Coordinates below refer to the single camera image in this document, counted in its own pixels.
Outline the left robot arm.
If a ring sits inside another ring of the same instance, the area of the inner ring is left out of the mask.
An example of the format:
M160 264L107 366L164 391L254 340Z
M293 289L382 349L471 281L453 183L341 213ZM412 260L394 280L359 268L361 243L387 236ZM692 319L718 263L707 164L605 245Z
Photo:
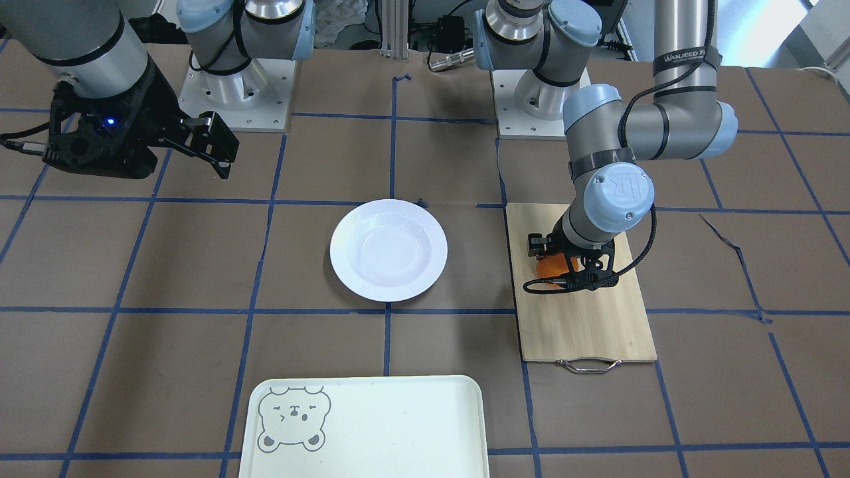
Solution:
M655 185L640 161L699 159L728 151L738 133L717 99L722 57L714 1L655 6L652 88L624 103L613 85L579 87L602 21L582 1L489 1L475 12L473 51L482 70L528 70L541 86L568 90L562 121L576 197L549 235L529 235L529 256L562 256L566 269L531 279L535 295L613 287L614 239L656 215Z

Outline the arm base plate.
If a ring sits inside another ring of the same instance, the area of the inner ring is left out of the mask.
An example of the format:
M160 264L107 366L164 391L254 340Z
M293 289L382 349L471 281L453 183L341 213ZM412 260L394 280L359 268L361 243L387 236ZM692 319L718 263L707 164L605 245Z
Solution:
M293 60L255 58L230 76L190 69L178 95L180 107L191 117L218 112L234 132L285 133L298 66Z
M587 70L568 87L546 84L533 70L495 70L491 79L501 139L564 141L564 101L591 84Z

